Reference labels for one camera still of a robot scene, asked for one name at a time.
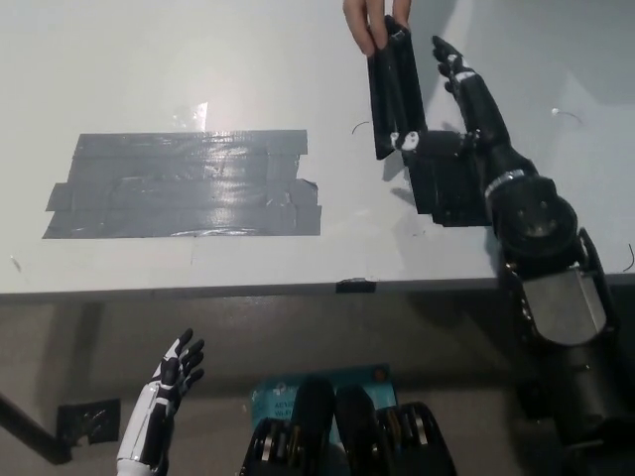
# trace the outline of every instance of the gray duct tape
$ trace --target gray duct tape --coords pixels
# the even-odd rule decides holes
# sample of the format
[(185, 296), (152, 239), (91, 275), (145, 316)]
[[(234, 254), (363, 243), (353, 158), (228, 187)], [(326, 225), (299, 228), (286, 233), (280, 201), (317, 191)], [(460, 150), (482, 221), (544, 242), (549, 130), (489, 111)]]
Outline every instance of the gray duct tape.
[(318, 205), (318, 188), (306, 180), (154, 181), (125, 178), (115, 184), (56, 183), (47, 211)]
[(319, 235), (306, 131), (85, 134), (45, 238)]
[(74, 159), (128, 157), (301, 156), (307, 131), (82, 134)]
[(122, 179), (152, 180), (293, 180), (300, 156), (217, 156), (208, 159), (141, 157), (73, 161), (69, 182), (106, 183)]
[(319, 235), (320, 206), (57, 211), (45, 238)]

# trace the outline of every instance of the table surface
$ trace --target table surface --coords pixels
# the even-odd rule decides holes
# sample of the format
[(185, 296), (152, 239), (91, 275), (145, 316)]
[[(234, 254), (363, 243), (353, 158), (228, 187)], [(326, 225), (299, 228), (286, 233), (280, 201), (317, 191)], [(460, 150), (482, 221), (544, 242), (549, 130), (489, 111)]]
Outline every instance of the table surface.
[[(606, 272), (622, 275), (635, 241), (635, 3), (414, 4), (431, 127), (460, 129), (430, 54), (441, 34), (483, 74), (515, 147), (555, 179)], [(400, 158), (374, 159), (370, 124), (351, 134), (371, 113), (366, 62), (339, 0), (0, 5), (3, 297), (286, 293), (361, 278), (414, 290), (493, 278), (488, 230), (417, 215)], [(204, 103), (206, 130), (308, 131), (298, 177), (319, 187), (319, 237), (42, 239), (79, 134), (183, 130), (175, 117)]]

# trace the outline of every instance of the wire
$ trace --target wire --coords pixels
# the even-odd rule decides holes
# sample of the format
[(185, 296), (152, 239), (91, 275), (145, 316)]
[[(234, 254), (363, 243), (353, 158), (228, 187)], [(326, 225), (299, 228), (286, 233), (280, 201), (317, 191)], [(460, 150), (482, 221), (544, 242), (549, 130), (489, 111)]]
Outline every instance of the wire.
[(363, 124), (370, 124), (370, 121), (364, 121), (364, 122), (360, 122), (359, 124), (357, 124), (355, 127), (353, 127), (353, 132), (350, 133), (350, 135), (352, 136), (355, 131), (357, 130), (357, 128)]
[(561, 111), (559, 108), (555, 107), (554, 109), (552, 109), (552, 116), (556, 117), (559, 115), (563, 115), (563, 116), (570, 116), (573, 117), (575, 119), (577, 119), (577, 122), (579, 123), (580, 126), (583, 126), (584, 123), (582, 122), (582, 120), (577, 117), (575, 114), (573, 114), (572, 112), (567, 112), (567, 111)]
[(633, 247), (631, 246), (630, 243), (628, 244), (628, 249), (631, 250), (631, 264), (628, 266), (628, 268), (626, 268), (624, 271), (622, 271), (622, 273), (626, 273), (633, 266), (635, 266), (635, 253), (633, 253)]

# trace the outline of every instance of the silver metal plate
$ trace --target silver metal plate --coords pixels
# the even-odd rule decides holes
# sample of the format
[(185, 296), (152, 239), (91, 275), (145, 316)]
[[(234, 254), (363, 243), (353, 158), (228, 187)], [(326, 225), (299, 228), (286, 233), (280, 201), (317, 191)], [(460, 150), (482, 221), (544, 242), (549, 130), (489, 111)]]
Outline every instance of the silver metal plate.
[(579, 269), (523, 284), (538, 332), (563, 345), (592, 339), (606, 324), (606, 313), (591, 277)]

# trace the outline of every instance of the black 3d-printed part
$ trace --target black 3d-printed part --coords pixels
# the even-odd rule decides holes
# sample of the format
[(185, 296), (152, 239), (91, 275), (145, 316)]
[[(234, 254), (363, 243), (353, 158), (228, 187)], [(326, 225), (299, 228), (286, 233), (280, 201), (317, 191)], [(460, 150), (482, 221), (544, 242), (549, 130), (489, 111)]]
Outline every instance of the black 3d-printed part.
[(368, 60), (377, 160), (393, 152), (391, 133), (427, 130), (410, 32), (390, 16), (386, 28), (388, 47)]
[(478, 179), (466, 158), (421, 157), (408, 167), (420, 215), (431, 215), (443, 226), (489, 224)]

